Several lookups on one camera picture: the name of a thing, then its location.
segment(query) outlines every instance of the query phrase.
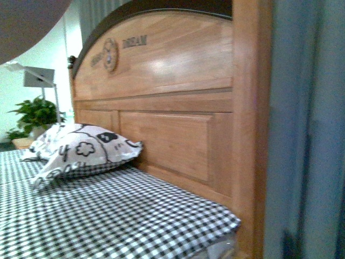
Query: mattress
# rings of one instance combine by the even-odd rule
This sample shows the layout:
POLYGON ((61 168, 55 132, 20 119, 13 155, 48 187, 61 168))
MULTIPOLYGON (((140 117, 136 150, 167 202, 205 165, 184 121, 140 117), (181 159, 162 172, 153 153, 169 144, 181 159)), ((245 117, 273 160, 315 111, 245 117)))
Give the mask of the mattress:
POLYGON ((126 164, 38 191, 41 162, 0 153, 0 258, 192 258, 234 233, 224 206, 126 164))

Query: curtain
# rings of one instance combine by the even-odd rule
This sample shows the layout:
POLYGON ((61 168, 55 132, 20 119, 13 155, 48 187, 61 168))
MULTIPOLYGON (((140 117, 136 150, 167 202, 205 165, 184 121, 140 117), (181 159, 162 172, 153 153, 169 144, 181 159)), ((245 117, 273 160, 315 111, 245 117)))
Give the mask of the curtain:
POLYGON ((265 258, 343 258, 345 1, 276 0, 265 258))
POLYGON ((341 203, 341 211, 339 218, 339 234, 336 246, 336 259, 345 258, 345 181, 343 185, 343 198, 341 203))
POLYGON ((84 44, 93 29, 112 11, 129 0, 80 0, 80 28, 84 44))

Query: wooden headboard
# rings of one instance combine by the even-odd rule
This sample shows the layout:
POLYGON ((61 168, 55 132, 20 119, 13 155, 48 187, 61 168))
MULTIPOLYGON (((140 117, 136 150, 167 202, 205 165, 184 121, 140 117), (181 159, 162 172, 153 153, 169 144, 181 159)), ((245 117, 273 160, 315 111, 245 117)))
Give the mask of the wooden headboard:
POLYGON ((229 207, 262 258, 270 82, 268 1, 134 0, 71 71, 75 121, 143 141, 137 165, 229 207))

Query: pillow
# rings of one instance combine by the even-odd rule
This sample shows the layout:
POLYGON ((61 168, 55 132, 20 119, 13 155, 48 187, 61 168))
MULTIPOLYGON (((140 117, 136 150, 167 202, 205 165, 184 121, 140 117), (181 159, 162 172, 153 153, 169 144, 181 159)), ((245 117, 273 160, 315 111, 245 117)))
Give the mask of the pillow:
POLYGON ((51 150, 51 147, 54 146, 54 143, 57 142, 63 135, 66 135, 68 132, 63 132, 63 129, 67 125, 65 124, 53 124, 46 132, 40 135, 29 147, 29 151, 34 154, 25 154, 22 159, 25 161, 32 160, 49 160, 50 156, 53 154, 54 150, 51 150))
POLYGON ((133 143, 114 132, 88 124, 66 125, 54 141, 46 143, 41 148, 34 146, 22 157, 23 161, 48 160, 32 180, 34 189, 56 177, 78 178, 108 171, 138 157, 142 150, 142 142, 133 143))

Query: white wall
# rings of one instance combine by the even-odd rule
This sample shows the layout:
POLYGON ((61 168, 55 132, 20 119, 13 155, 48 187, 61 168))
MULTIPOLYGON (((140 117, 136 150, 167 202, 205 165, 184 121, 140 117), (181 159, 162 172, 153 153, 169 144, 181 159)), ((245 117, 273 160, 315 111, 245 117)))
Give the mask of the white wall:
MULTIPOLYGON (((79 2, 73 1, 61 20, 33 48, 15 60, 24 66, 55 69, 54 82, 58 86, 60 111, 72 109, 68 79, 67 57, 78 56, 82 48, 79 2)), ((15 104, 39 96, 40 88, 23 87, 23 73, 0 69, 0 142, 8 141, 6 131, 17 126, 20 115, 7 113, 15 104)), ((46 88, 46 99, 55 103, 54 90, 46 88)))

